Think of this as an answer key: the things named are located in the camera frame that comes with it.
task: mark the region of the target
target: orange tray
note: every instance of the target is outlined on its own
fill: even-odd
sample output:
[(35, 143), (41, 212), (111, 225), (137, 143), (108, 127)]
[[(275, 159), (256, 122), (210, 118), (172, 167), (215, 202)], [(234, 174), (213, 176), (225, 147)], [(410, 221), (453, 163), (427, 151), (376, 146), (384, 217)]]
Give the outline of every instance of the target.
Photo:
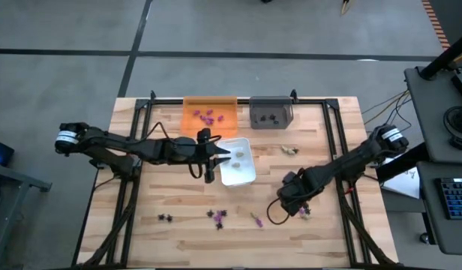
[[(207, 125), (200, 116), (211, 116), (214, 123)], [(211, 136), (235, 137), (238, 133), (238, 98), (237, 97), (184, 97), (181, 133), (187, 137), (196, 137), (203, 128), (211, 129)]]

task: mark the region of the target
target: keyboard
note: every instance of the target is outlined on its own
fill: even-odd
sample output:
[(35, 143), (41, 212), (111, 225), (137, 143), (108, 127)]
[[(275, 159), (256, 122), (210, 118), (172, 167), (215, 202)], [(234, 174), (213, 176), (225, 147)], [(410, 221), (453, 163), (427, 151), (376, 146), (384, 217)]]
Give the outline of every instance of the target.
[(462, 178), (438, 180), (438, 190), (441, 193), (446, 217), (451, 220), (462, 220)]

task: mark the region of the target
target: black cable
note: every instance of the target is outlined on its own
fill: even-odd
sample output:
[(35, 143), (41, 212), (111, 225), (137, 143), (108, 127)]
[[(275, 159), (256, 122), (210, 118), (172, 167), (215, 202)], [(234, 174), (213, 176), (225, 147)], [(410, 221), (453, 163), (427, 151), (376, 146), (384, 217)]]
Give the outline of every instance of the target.
[[(170, 136), (168, 135), (168, 133), (166, 132), (166, 129), (164, 128), (163, 126), (163, 123), (161, 123), (160, 121), (158, 123), (156, 123), (153, 128), (148, 132), (148, 134), (146, 134), (146, 136), (144, 136), (143, 138), (141, 139), (138, 139), (136, 142), (128, 142), (127, 145), (131, 146), (131, 145), (135, 145), (137, 143), (142, 143), (144, 142), (145, 140), (148, 139), (149, 136), (151, 136), (151, 134), (153, 133), (153, 131), (155, 131), (156, 127), (157, 126), (160, 126), (161, 127), (161, 130), (163, 131), (164, 133), (164, 136), (174, 145), (176, 146), (205, 146), (205, 145), (208, 145), (208, 144), (211, 144), (211, 143), (216, 143), (218, 140), (221, 140), (221, 135), (215, 135), (215, 136), (211, 136), (209, 138), (209, 141), (208, 142), (202, 142), (202, 143), (195, 143), (195, 144), (190, 144), (190, 143), (178, 143), (178, 142), (175, 142), (174, 139), (170, 138)], [(94, 139), (95, 137), (89, 137), (85, 140), (83, 140), (82, 142), (79, 142), (80, 143), (83, 143), (87, 140), (90, 140), (90, 139)], [(106, 138), (107, 140), (112, 140), (112, 141), (115, 141), (115, 142), (119, 142), (121, 143), (121, 141), (117, 140), (117, 139), (110, 139), (110, 138)]]
[(194, 179), (200, 179), (201, 176), (203, 176), (203, 165), (201, 163), (198, 163), (198, 173), (199, 173), (198, 176), (194, 174), (194, 170), (193, 170), (193, 167), (191, 166), (191, 163), (188, 163), (187, 167), (189, 168), (189, 173), (191, 174), (191, 176), (193, 176)]
[[(396, 112), (398, 112), (398, 111), (401, 109), (401, 107), (407, 102), (407, 99), (408, 99), (409, 97), (410, 97), (410, 96), (407, 95), (407, 96), (404, 98), (403, 103), (401, 103), (401, 105), (399, 105), (399, 106), (398, 106), (398, 103), (396, 103), (396, 106), (394, 107), (394, 109), (396, 110)], [(392, 123), (395, 121), (396, 116), (398, 116), (397, 113), (394, 114), (393, 119), (391, 119), (390, 124), (392, 124)]]
[(398, 108), (398, 104), (399, 104), (401, 98), (403, 98), (406, 94), (407, 94), (407, 92), (405, 91), (405, 92), (397, 99), (396, 106), (394, 107), (394, 109), (393, 109), (393, 110), (391, 111), (391, 113), (389, 114), (388, 119), (386, 119), (386, 121), (384, 122), (385, 124), (388, 124), (389, 119), (391, 119), (391, 117), (393, 116), (393, 113), (394, 113), (395, 111), (398, 110), (398, 109), (397, 109), (397, 108)]
[(286, 216), (286, 218), (284, 218), (284, 220), (281, 221), (281, 222), (276, 222), (276, 221), (272, 220), (271, 215), (269, 214), (269, 209), (270, 209), (271, 206), (272, 206), (273, 204), (275, 204), (278, 200), (279, 200), (279, 198), (277, 198), (277, 199), (275, 199), (274, 201), (272, 201), (272, 202), (268, 205), (268, 208), (266, 209), (266, 215), (268, 216), (269, 221), (271, 221), (271, 223), (274, 224), (274, 225), (281, 225), (281, 224), (285, 223), (285, 222), (288, 220), (288, 218), (290, 218), (290, 214), (288, 214), (288, 215)]
[(108, 179), (108, 180), (106, 180), (106, 181), (100, 183), (99, 185), (95, 186), (94, 189), (93, 189), (93, 191), (96, 191), (96, 189), (98, 189), (100, 186), (105, 185), (105, 184), (107, 184), (107, 183), (109, 183), (109, 182), (111, 182), (112, 180), (117, 179), (117, 178), (118, 178), (118, 176), (117, 176), (117, 175), (114, 175), (111, 179)]
[(392, 100), (393, 98), (396, 98), (396, 97), (398, 97), (398, 96), (402, 95), (404, 92), (405, 92), (405, 91), (402, 91), (401, 93), (399, 93), (399, 94), (396, 94), (396, 95), (394, 95), (394, 96), (392, 96), (392, 97), (388, 98), (387, 100), (384, 100), (383, 102), (381, 102), (381, 103), (378, 103), (378, 104), (376, 104), (376, 105), (372, 106), (372, 107), (371, 107), (371, 108), (369, 108), (369, 109), (366, 109), (366, 110), (365, 110), (365, 111), (364, 111), (362, 114), (365, 114), (365, 113), (367, 113), (367, 112), (371, 111), (372, 109), (374, 109), (374, 108), (376, 108), (376, 107), (378, 107), (378, 106), (380, 106), (380, 105), (383, 105), (383, 104), (385, 104), (386, 102), (388, 102), (388, 101)]

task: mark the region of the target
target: desk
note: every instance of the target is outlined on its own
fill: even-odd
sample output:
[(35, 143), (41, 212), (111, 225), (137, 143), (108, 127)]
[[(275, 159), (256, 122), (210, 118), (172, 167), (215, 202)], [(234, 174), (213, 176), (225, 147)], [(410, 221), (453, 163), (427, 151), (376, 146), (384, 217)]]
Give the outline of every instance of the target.
[(2, 254), (11, 236), (11, 230), (17, 219), (24, 198), (31, 187), (41, 192), (49, 192), (51, 183), (15, 172), (0, 165), (0, 263)]
[(462, 178), (462, 166), (418, 162), (421, 192), (431, 231), (439, 249), (444, 254), (462, 255), (462, 220), (446, 218), (435, 180), (437, 178)]
[[(127, 136), (131, 128), (135, 98), (115, 102), (109, 132)], [(350, 149), (366, 139), (356, 97), (340, 97), (340, 111)], [(182, 105), (158, 105), (151, 111), (151, 124), (163, 122), (171, 137), (179, 136)], [(189, 175), (187, 166), (145, 164), (139, 186), (136, 216), (130, 244), (128, 267), (344, 267), (349, 265), (335, 183), (310, 201), (311, 219), (291, 217), (275, 226), (266, 218), (266, 207), (276, 198), (283, 177), (300, 167), (330, 161), (323, 109), (317, 105), (293, 107), (294, 120), (286, 130), (253, 130), (248, 105), (238, 105), (238, 137), (250, 140), (256, 181), (230, 189), (216, 180), (205, 184)], [(334, 117), (334, 136), (338, 135)], [(160, 130), (151, 137), (163, 137)], [(295, 146), (298, 155), (289, 157), (281, 145)], [(96, 185), (110, 179), (109, 170), (100, 171)], [(79, 249), (78, 263), (86, 261), (110, 231), (116, 206), (119, 180), (97, 189)], [(358, 181), (358, 195), (364, 224), (388, 257), (397, 261), (386, 210), (377, 181)], [(226, 209), (224, 229), (217, 231), (206, 216), (209, 209)], [(264, 228), (250, 217), (258, 214)], [(172, 223), (158, 221), (159, 214), (174, 216)], [(278, 204), (271, 208), (274, 219), (285, 217)], [(359, 245), (356, 234), (355, 246)], [(120, 241), (116, 260), (119, 259)]]
[(448, 143), (451, 134), (443, 124), (443, 115), (447, 109), (462, 106), (462, 97), (451, 82), (454, 75), (455, 72), (442, 70), (435, 79), (428, 81), (419, 76), (416, 68), (404, 71), (424, 142), (381, 166), (378, 169), (380, 181), (413, 168), (417, 161), (462, 164), (462, 151)]

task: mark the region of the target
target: food item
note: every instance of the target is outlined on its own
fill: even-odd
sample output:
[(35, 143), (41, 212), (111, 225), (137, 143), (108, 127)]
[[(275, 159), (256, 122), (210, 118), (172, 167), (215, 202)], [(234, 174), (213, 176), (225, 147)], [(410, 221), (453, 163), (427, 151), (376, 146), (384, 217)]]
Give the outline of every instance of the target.
[(297, 149), (297, 148), (294, 148), (294, 147), (293, 148), (287, 148), (284, 145), (281, 146), (281, 150), (283, 150), (283, 152), (288, 154), (288, 155), (296, 155), (299, 152), (299, 149)]

